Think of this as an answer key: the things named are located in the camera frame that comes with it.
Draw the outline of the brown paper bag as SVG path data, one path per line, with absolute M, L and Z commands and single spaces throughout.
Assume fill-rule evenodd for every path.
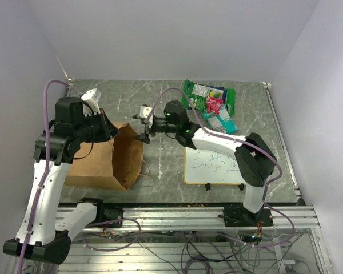
M 65 179 L 67 186 L 127 191 L 142 176 L 144 143 L 128 122 L 114 122 L 120 134 L 107 142 L 82 143 Z

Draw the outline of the green Chiuba chips bag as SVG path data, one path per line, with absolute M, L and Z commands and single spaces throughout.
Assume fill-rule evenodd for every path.
M 184 87 L 183 87 L 183 92 L 185 94 L 186 94 L 186 86 L 189 83 L 194 83 L 194 82 L 191 82 L 189 80 L 185 80 L 185 84 L 184 84 Z M 235 103 L 235 98 L 236 98 L 236 92 L 235 92 L 235 90 L 233 88 L 225 88 L 225 89 L 227 89 L 228 93 L 227 93 L 227 96 L 226 96 L 226 100 L 224 101 L 224 106 L 226 107 L 229 115 L 234 115 L 234 103 Z M 189 108 L 187 106 L 187 101 L 188 101 L 188 99 L 186 99 L 184 96 L 182 96 L 181 104 L 184 107 Z

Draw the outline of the yellow green snack packet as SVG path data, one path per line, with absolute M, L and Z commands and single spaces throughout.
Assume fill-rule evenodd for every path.
M 189 98 L 187 101 L 187 106 L 191 108 L 192 106 L 197 111 L 206 111 L 206 97 L 214 97 L 215 89 L 214 87 L 205 86 L 196 83 L 189 83 L 186 86 L 186 94 Z

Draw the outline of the red snack packet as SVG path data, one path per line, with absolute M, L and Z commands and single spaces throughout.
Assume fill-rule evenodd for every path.
M 206 97 L 207 113 L 213 113 L 213 114 L 218 115 L 223 105 L 224 105 L 224 101 L 222 99 L 218 99 L 211 96 Z

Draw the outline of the green POES snack packet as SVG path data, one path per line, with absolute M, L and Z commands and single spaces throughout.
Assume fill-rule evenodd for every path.
M 233 122 L 225 106 L 221 107 L 219 114 L 214 114 L 213 112 L 207 113 L 207 111 L 204 111 L 202 116 L 214 131 L 224 134 L 233 134 L 238 131 L 237 126 Z

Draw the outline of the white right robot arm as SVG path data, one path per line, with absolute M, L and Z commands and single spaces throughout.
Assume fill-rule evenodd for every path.
M 233 220 L 241 220 L 248 226 L 258 224 L 264 211 L 265 185 L 277 163 L 262 138 L 255 133 L 235 136 L 208 130 L 191 122 L 186 108 L 177 100 L 168 102 L 163 114 L 163 118 L 157 117 L 151 107 L 142 105 L 133 116 L 144 125 L 144 132 L 137 139 L 148 144 L 149 136 L 174 134 L 183 147 L 210 150 L 235 158 L 246 187 L 242 209 Z

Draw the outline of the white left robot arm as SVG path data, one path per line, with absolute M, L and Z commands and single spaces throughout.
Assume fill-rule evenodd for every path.
M 81 230 L 105 221 L 103 201 L 96 198 L 81 199 L 56 221 L 61 191 L 80 145 L 107 142 L 119 134 L 98 101 L 83 95 L 56 103 L 55 119 L 45 122 L 45 131 L 35 142 L 34 180 L 25 217 L 15 238 L 4 242 L 3 253 L 60 265 Z

